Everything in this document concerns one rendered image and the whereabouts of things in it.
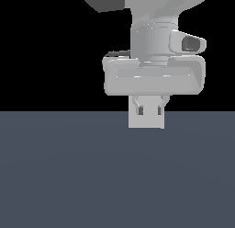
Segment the light grey rectangular block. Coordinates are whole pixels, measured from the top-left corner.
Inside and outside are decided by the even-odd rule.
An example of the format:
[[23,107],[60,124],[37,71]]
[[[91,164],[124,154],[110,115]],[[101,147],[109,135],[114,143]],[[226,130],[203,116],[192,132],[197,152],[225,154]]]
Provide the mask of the light grey rectangular block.
[[129,96],[129,127],[130,128],[164,128],[164,113],[158,114],[158,106],[161,102],[160,96],[139,96],[138,102],[143,106],[143,116],[136,113]]

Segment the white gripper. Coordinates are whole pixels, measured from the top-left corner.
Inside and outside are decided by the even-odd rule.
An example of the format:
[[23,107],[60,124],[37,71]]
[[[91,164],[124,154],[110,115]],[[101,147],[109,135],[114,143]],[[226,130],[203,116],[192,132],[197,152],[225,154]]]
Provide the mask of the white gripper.
[[170,100],[163,95],[197,95],[204,88],[206,63],[197,55],[170,57],[166,66],[141,66],[129,57],[104,57],[102,63],[106,94],[132,96],[139,116],[143,116],[139,96],[161,96],[158,114],[162,115]]

